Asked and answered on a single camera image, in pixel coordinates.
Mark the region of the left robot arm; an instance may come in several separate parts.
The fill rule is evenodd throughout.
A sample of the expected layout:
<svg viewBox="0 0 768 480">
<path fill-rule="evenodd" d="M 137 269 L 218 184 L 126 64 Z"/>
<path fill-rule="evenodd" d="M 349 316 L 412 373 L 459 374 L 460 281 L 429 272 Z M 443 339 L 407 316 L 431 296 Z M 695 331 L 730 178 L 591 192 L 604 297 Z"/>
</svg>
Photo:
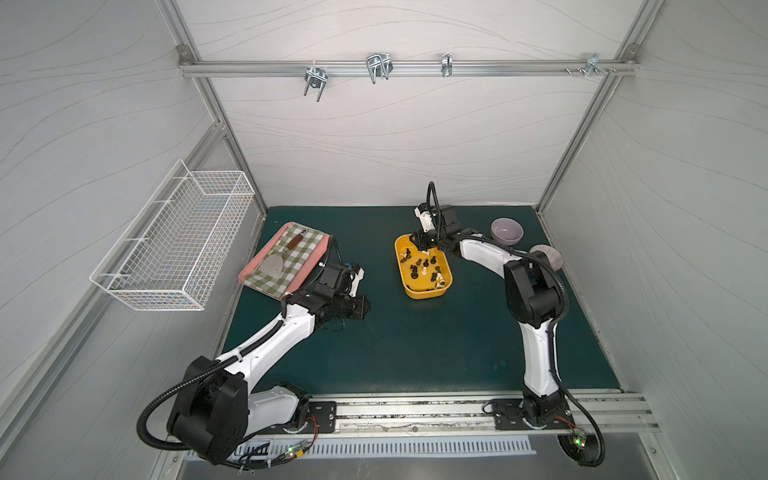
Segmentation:
<svg viewBox="0 0 768 480">
<path fill-rule="evenodd" d="M 241 345 L 215 359 L 201 356 L 185 372 L 167 433 L 213 464 L 227 460 L 249 435 L 273 426 L 306 428 L 309 394 L 289 385 L 258 391 L 264 375 L 293 347 L 331 320 L 359 320 L 371 308 L 359 293 L 364 270 L 328 264 L 319 277 L 287 295 L 277 316 Z"/>
</svg>

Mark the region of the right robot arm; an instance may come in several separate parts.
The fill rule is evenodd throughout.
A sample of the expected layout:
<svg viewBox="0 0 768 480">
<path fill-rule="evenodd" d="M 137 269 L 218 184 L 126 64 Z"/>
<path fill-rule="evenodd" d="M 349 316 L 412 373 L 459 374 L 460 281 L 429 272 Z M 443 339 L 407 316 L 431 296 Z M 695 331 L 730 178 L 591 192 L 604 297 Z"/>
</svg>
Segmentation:
<svg viewBox="0 0 768 480">
<path fill-rule="evenodd" d="M 520 410 L 539 427 L 567 404 L 556 365 L 555 325 L 568 306 L 557 270 L 542 251 L 523 252 L 458 223 L 451 207 L 424 202 L 414 209 L 419 229 L 410 236 L 418 249 L 437 248 L 474 262 L 504 280 L 506 305 L 521 329 L 525 372 Z"/>
</svg>

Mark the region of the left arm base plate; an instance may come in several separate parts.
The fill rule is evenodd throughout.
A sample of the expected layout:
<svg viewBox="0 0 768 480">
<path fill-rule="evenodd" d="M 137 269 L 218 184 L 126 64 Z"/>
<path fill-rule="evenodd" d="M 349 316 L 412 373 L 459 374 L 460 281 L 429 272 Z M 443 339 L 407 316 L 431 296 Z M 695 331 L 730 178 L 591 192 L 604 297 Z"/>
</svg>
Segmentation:
<svg viewBox="0 0 768 480">
<path fill-rule="evenodd" d="M 296 435 L 311 434 L 317 430 L 320 434 L 334 433 L 337 422 L 338 403 L 335 401 L 310 400 L 302 412 L 302 421 L 288 422 L 266 427 L 258 435 Z"/>
</svg>

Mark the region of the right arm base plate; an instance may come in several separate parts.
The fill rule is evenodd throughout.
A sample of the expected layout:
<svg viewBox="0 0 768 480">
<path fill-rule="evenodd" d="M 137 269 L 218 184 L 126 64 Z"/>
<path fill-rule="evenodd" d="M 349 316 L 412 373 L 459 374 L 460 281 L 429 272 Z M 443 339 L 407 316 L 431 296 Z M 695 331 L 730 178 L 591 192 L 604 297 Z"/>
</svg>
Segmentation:
<svg viewBox="0 0 768 480">
<path fill-rule="evenodd" d="M 493 420 L 499 431 L 570 430 L 575 424 L 570 407 L 560 398 L 497 398 L 486 402 L 482 413 Z"/>
</svg>

